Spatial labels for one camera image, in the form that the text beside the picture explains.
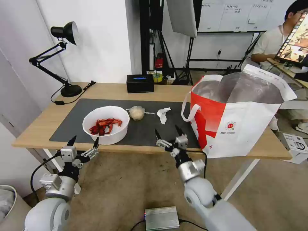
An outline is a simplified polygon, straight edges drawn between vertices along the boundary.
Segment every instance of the wooden table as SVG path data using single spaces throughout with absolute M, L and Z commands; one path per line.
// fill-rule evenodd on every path
M 80 85 L 82 88 L 86 86 L 86 83 L 74 84 Z M 183 102 L 186 93 L 189 92 L 190 89 L 191 86 L 155 85 L 154 93 L 128 94 L 126 84 L 97 83 L 89 88 L 80 98 Z M 64 98 L 59 96 L 57 100 L 70 102 L 74 100 L 74 98 Z M 65 105 L 55 105 L 51 103 L 16 139 L 13 146 L 43 149 L 49 157 L 52 157 L 53 154 L 51 150 L 60 149 L 66 145 L 66 142 L 54 142 L 49 139 L 76 103 L 77 102 Z M 75 146 L 78 150 L 87 150 L 92 148 L 93 144 L 75 143 Z M 130 145 L 100 145 L 99 150 L 103 152 L 127 152 L 136 154 L 165 153 L 165 151 L 159 147 Z M 192 155 L 197 158 L 204 157 L 204 154 L 202 153 L 194 153 Z M 291 156 L 274 133 L 267 128 L 246 158 L 247 162 L 243 164 L 230 185 L 222 194 L 225 199 L 228 199 L 231 196 L 261 158 L 291 159 Z M 53 160 L 57 169 L 62 171 L 63 163 L 59 162 L 61 162 L 59 159 Z

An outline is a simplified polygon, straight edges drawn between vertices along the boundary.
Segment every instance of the white bowl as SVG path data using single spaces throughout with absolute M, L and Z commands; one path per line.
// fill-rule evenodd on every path
M 108 135 L 100 136 L 92 135 L 90 133 L 89 129 L 96 124 L 97 120 L 108 118 L 122 120 L 122 125 L 118 126 L 117 124 L 114 124 L 111 133 Z M 97 137 L 99 137 L 99 144 L 109 145 L 117 143 L 125 137 L 127 133 L 128 123 L 129 115 L 126 110 L 121 107 L 106 106 L 97 108 L 87 114 L 86 117 L 83 119 L 82 128 L 84 132 L 91 136 L 94 141 L 97 139 Z

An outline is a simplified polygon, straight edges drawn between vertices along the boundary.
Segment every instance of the lamp arm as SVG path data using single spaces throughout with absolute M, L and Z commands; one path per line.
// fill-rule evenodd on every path
M 33 58 L 30 58 L 30 59 L 29 59 L 29 62 L 30 62 L 33 66 L 37 67 L 38 69 L 44 71 L 46 74 L 48 74 L 48 75 L 50 75 L 51 77 L 53 77 L 54 79 L 58 80 L 59 82 L 63 83 L 64 85 L 67 85 L 67 84 L 69 84 L 68 80 L 62 79 L 62 77 L 60 77 L 59 75 L 54 74 L 54 73 L 52 73 L 50 70 L 48 70 L 47 68 L 41 66 L 41 62 L 43 62 L 43 61 L 45 61 L 45 60 L 47 60 L 47 59 L 49 59 L 49 58 L 55 56 L 56 54 L 58 54 L 58 53 L 60 53 L 60 52 L 62 52 L 62 51 L 64 51 L 64 50 L 66 49 L 66 44 L 67 44 L 66 42 L 61 41 L 61 42 L 59 42 L 57 45 L 55 45 L 54 47 L 52 47 L 52 48 L 50 48 L 50 49 L 44 51 L 43 53 L 41 53 L 41 54 L 39 54 L 39 55 L 37 55 L 37 56 L 35 56 L 35 57 L 33 57 Z M 53 49 L 55 49 L 55 48 L 57 48 L 57 47 L 61 47 L 62 49 L 56 51 L 55 53 L 53 53 L 53 54 L 51 54 L 51 55 L 43 56 L 43 55 L 46 54 L 47 52 L 49 52 L 49 51 L 51 51 L 51 50 L 53 50 Z

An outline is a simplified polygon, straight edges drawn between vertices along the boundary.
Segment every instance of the shopping bag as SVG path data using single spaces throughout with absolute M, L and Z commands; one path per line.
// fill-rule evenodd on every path
M 184 116 L 191 95 L 190 114 Z M 252 65 L 226 76 L 206 75 L 187 93 L 182 118 L 209 158 L 246 156 L 281 104 L 296 99 L 279 76 Z

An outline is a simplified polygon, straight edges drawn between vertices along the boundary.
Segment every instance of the red crayfish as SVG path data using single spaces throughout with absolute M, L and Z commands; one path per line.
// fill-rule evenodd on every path
M 90 128 L 90 132 L 92 135 L 107 135 L 110 134 L 112 131 L 112 127 L 113 124 L 118 124 L 118 126 L 120 127 L 122 124 L 122 120 L 118 120 L 118 119 L 106 119 L 106 120 L 97 120 L 96 124 Z

